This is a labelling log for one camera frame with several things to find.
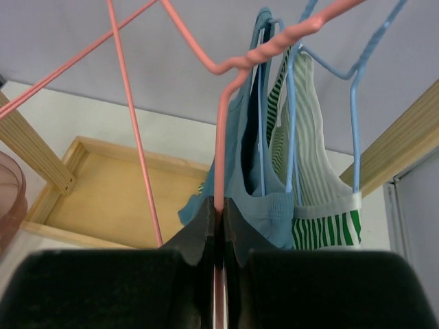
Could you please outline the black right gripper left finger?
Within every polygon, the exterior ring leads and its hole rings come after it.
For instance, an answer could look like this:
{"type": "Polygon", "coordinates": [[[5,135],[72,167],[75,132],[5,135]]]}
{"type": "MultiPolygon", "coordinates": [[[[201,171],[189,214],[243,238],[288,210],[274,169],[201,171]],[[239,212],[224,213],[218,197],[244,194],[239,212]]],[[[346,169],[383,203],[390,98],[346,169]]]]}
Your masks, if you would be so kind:
{"type": "Polygon", "coordinates": [[[158,249],[30,254],[1,299],[2,328],[212,328],[213,200],[158,249]]]}

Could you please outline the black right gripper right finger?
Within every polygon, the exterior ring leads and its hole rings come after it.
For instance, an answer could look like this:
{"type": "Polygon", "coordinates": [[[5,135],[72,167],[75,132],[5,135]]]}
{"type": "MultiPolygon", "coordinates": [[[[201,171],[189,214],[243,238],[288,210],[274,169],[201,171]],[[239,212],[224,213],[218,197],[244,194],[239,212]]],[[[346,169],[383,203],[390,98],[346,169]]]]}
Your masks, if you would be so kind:
{"type": "Polygon", "coordinates": [[[291,251],[224,202],[229,328],[437,328],[409,264],[381,251],[291,251]]]}

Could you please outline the pink wire hanger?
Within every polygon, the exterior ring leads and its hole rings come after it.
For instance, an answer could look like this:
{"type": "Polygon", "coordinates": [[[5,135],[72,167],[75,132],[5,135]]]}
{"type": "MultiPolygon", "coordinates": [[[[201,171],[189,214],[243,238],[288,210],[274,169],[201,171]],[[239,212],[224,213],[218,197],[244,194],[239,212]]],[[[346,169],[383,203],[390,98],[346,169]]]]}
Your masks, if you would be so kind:
{"type": "MultiPolygon", "coordinates": [[[[286,50],[286,48],[296,44],[302,37],[314,34],[321,30],[325,23],[338,17],[339,15],[351,10],[359,5],[361,1],[339,0],[334,1],[323,10],[314,14],[312,17],[305,19],[303,22],[296,25],[286,27],[282,32],[275,37],[259,45],[256,49],[248,51],[243,56],[230,57],[220,64],[216,64],[207,56],[191,32],[174,9],[170,1],[163,1],[163,7],[167,11],[174,25],[177,27],[182,37],[186,40],[194,54],[198,57],[201,63],[214,75],[222,75],[231,69],[237,69],[236,78],[228,84],[222,91],[219,99],[217,111],[217,125],[216,125],[216,139],[215,139],[215,183],[214,183],[214,207],[215,207],[215,229],[220,228],[220,221],[224,209],[224,166],[225,166],[225,143],[226,143],[226,121],[228,116],[228,102],[231,95],[241,87],[250,74],[250,70],[257,64],[267,62],[269,59],[277,56],[286,50]]],[[[159,247],[163,246],[163,239],[161,234],[156,207],[152,194],[152,187],[147,172],[147,165],[145,162],[144,150],[139,131],[137,116],[134,109],[134,102],[132,98],[132,91],[130,87],[130,80],[126,69],[126,62],[123,54],[123,47],[121,44],[121,37],[119,35],[119,28],[117,26],[117,19],[115,9],[111,0],[107,0],[110,22],[112,25],[112,32],[115,39],[115,46],[119,59],[119,66],[121,69],[121,76],[126,91],[126,98],[128,100],[128,107],[134,136],[136,138],[137,150],[139,153],[139,160],[141,163],[141,170],[147,192],[147,198],[150,205],[152,220],[154,223],[155,235],[159,247]]]]}
{"type": "Polygon", "coordinates": [[[148,8],[153,6],[157,0],[148,1],[145,5],[140,7],[136,12],[131,14],[128,18],[126,18],[121,23],[116,23],[116,28],[107,31],[100,38],[92,42],[87,48],[83,49],[75,56],[73,56],[70,60],[65,62],[62,66],[57,68],[55,71],[50,73],[47,77],[43,78],[39,82],[35,83],[31,87],[29,87],[25,92],[21,93],[17,98],[8,102],[6,105],[1,107],[1,120],[7,117],[11,112],[15,111],[18,107],[24,104],[27,100],[33,97],[36,93],[46,87],[48,84],[52,83],[56,78],[61,76],[64,72],[69,70],[72,66],[76,65],[80,60],[84,59],[88,54],[102,45],[105,41],[110,39],[115,35],[115,31],[119,31],[124,28],[127,24],[132,22],[136,17],[146,11],[148,8]]]}

